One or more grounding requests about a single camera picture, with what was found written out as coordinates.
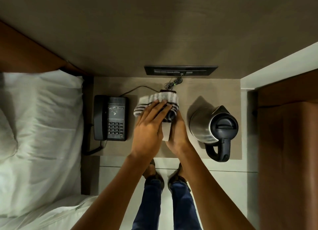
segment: hand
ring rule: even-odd
[[[171,126],[169,141],[166,141],[166,144],[176,156],[178,156],[183,148],[192,146],[188,138],[185,121],[180,111],[177,112],[176,119]]]
[[[137,157],[148,158],[149,161],[159,151],[163,139],[161,123],[172,107],[172,105],[168,104],[158,114],[167,101],[163,100],[159,104],[158,102],[158,100],[155,100],[138,116],[133,132],[131,154]]]

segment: striped cloth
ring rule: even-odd
[[[158,99],[159,102],[161,102],[162,100],[167,100],[168,104],[172,105],[171,110],[168,112],[167,116],[163,120],[163,122],[172,122],[176,118],[177,111],[179,110],[179,98],[174,92],[160,92],[153,95],[140,97],[139,102],[135,107],[135,110],[133,111],[133,115],[135,117],[138,117],[141,112],[156,99]]]

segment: tile grout line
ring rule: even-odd
[[[121,168],[121,166],[106,166],[100,165],[100,167],[113,167],[113,168]],[[156,168],[159,170],[177,170],[177,168]],[[243,171],[216,171],[216,170],[209,170],[209,172],[243,172]]]

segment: person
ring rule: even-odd
[[[166,103],[154,101],[137,118],[131,153],[115,178],[72,230],[119,229],[142,175],[146,178],[145,189],[132,229],[158,228],[164,182],[156,172],[152,159],[158,153],[163,139],[161,123],[171,109],[171,105],[167,105],[161,111]],[[185,122],[179,111],[166,144],[180,160],[176,174],[168,183],[173,197],[174,229],[201,229],[187,182],[191,186],[205,230],[254,229],[205,167],[188,139]]]

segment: leg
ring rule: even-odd
[[[146,178],[141,204],[132,230],[157,230],[160,215],[161,193],[164,187],[162,177],[150,164],[143,176]]]
[[[184,178],[182,167],[169,184],[173,200],[173,222],[175,230],[201,230],[197,211],[194,206],[190,189]]]

